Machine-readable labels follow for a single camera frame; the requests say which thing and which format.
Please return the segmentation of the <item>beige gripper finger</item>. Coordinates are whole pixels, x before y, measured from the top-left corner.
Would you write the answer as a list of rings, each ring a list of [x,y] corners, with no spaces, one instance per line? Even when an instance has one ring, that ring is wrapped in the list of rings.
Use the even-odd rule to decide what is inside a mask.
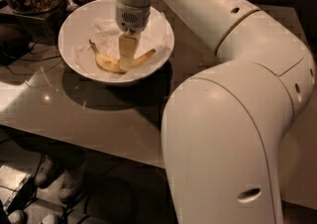
[[[123,33],[119,37],[119,66],[122,70],[129,70],[135,58],[141,35]]]

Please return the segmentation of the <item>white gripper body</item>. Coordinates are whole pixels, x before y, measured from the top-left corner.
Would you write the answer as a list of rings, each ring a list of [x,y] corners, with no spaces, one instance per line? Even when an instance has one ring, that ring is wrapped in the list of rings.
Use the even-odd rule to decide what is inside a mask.
[[[130,6],[117,0],[115,9],[115,21],[121,31],[139,34],[146,28],[151,14],[150,4]]]

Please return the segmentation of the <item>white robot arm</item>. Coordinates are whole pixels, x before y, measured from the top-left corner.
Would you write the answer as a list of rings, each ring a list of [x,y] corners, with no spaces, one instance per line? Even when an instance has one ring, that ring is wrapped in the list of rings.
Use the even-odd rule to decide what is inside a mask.
[[[161,121],[178,224],[283,224],[278,148],[315,84],[311,52],[247,0],[162,0],[219,58],[182,82]],[[151,0],[117,0],[122,30]]]

